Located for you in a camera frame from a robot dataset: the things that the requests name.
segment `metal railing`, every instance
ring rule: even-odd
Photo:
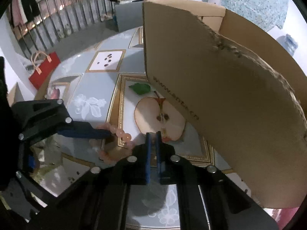
[[[26,58],[37,50],[48,51],[57,42],[90,24],[113,15],[108,0],[40,0],[40,15],[23,26],[13,28]]]

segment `clothing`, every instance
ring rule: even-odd
[[[275,25],[282,29],[288,11],[288,0],[221,0],[221,5],[243,16],[265,32]]]
[[[34,17],[40,14],[36,0],[21,0],[21,4],[27,21],[33,21]]]
[[[19,10],[18,0],[12,0],[11,3],[11,18],[14,27],[23,24],[22,17]]]
[[[276,220],[279,230],[284,229],[284,227],[289,223],[297,210],[298,208],[273,210],[272,218]]]
[[[22,25],[26,24],[28,20],[27,20],[27,17],[25,15],[25,11],[23,9],[21,0],[18,0],[18,6],[19,6],[19,10],[20,10],[20,15],[21,15],[21,18],[22,18]]]

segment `red shopping bag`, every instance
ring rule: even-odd
[[[37,65],[35,65],[35,62],[39,54],[43,54],[47,58],[38,67]],[[54,70],[60,64],[61,61],[59,60],[59,57],[56,55],[56,52],[47,55],[43,51],[38,51],[32,54],[31,62],[34,65],[34,73],[29,77],[29,80],[36,89],[39,89],[40,86],[43,84],[44,80],[47,78],[48,74],[52,70]]]

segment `green leaf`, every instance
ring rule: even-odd
[[[148,84],[135,83],[129,87],[138,95],[143,95],[150,92],[150,85]]]

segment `screw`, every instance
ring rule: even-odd
[[[24,139],[24,137],[25,137],[25,136],[24,136],[22,133],[20,133],[20,134],[18,135],[18,139],[19,139],[19,140]]]
[[[21,173],[19,171],[16,171],[16,176],[20,179],[21,178]]]
[[[99,174],[100,173],[100,168],[99,167],[92,167],[91,168],[91,173],[93,174]]]
[[[71,123],[71,122],[72,122],[72,119],[71,119],[70,117],[67,117],[67,118],[65,118],[65,122],[66,122],[66,123]]]
[[[135,163],[138,158],[136,156],[128,156],[127,161],[130,163]]]
[[[172,156],[171,156],[171,161],[173,161],[173,162],[179,162],[179,160],[180,160],[180,157],[179,157],[179,156],[177,156],[177,155],[172,155]]]
[[[217,171],[217,169],[216,169],[215,166],[209,165],[209,166],[207,166],[207,171],[208,171],[209,173],[215,173],[215,172]]]

